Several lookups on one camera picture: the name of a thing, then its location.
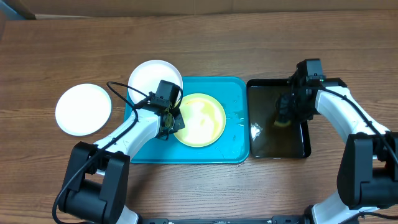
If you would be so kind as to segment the green yellow sponge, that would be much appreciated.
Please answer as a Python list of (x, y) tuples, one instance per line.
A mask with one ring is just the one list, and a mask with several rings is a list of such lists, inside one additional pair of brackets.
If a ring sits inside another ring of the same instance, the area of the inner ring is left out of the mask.
[(279, 127), (279, 128), (286, 128), (291, 125), (291, 121), (280, 121), (280, 120), (275, 120), (274, 121), (274, 126)]

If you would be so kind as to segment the yellow plate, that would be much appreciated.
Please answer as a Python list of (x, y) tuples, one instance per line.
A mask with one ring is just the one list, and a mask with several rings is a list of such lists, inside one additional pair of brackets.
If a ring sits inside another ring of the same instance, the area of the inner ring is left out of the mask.
[(221, 137), (226, 127), (226, 113), (221, 103), (204, 93), (184, 96), (180, 112), (185, 127), (174, 136), (186, 146), (209, 146)]

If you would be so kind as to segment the white plate with stain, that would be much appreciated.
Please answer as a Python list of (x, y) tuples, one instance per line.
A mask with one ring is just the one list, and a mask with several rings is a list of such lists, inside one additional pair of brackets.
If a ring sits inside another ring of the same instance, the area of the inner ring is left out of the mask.
[(55, 120), (62, 131), (86, 136), (100, 130), (111, 116), (112, 102), (98, 85), (84, 83), (67, 90), (55, 107)]

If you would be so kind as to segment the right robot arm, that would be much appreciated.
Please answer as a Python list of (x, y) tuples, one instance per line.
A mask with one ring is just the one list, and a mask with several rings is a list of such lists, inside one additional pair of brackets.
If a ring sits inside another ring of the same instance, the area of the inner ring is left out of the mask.
[(397, 133), (359, 106), (339, 78), (287, 81), (276, 103), (276, 126), (324, 116), (345, 143), (337, 190), (305, 212), (309, 223), (357, 223), (397, 205)]

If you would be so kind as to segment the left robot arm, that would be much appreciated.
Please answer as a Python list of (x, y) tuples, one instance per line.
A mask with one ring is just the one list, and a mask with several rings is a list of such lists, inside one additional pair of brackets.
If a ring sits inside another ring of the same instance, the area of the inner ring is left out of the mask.
[(149, 140), (168, 139), (183, 128), (179, 110), (182, 92), (149, 93), (134, 103), (132, 118), (94, 144), (78, 142), (72, 149), (62, 188), (52, 207), (81, 223), (140, 223), (126, 206), (131, 158)]

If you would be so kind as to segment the black water tray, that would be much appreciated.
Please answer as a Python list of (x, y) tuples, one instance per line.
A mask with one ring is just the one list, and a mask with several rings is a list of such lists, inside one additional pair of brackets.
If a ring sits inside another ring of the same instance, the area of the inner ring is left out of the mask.
[(275, 103), (289, 92), (286, 79), (252, 79), (246, 85), (250, 151), (253, 157), (304, 159), (312, 149), (308, 123), (292, 123), (281, 128), (274, 125)]

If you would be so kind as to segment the teal plastic tray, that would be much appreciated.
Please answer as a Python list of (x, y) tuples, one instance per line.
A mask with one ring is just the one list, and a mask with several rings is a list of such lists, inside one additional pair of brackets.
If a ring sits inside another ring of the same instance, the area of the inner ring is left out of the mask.
[(171, 135), (151, 139), (131, 159), (133, 164), (239, 164), (249, 155), (246, 84), (237, 77), (183, 77), (183, 94), (210, 95), (224, 108), (226, 127), (209, 146), (190, 147)]

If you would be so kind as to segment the white plate upper left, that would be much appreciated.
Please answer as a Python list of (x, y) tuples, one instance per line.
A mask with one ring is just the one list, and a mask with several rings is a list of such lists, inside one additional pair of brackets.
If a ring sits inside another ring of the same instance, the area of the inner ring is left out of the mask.
[(149, 95), (149, 92), (156, 92), (161, 80), (172, 82), (183, 88), (180, 72), (164, 60), (149, 60), (137, 66), (129, 77), (128, 85)]

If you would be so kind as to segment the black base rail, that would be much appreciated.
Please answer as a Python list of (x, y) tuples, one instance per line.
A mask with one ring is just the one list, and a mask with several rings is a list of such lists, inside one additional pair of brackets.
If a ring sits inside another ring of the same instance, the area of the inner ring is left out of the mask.
[(142, 218), (138, 224), (311, 224), (305, 215), (276, 215), (272, 218), (183, 219)]

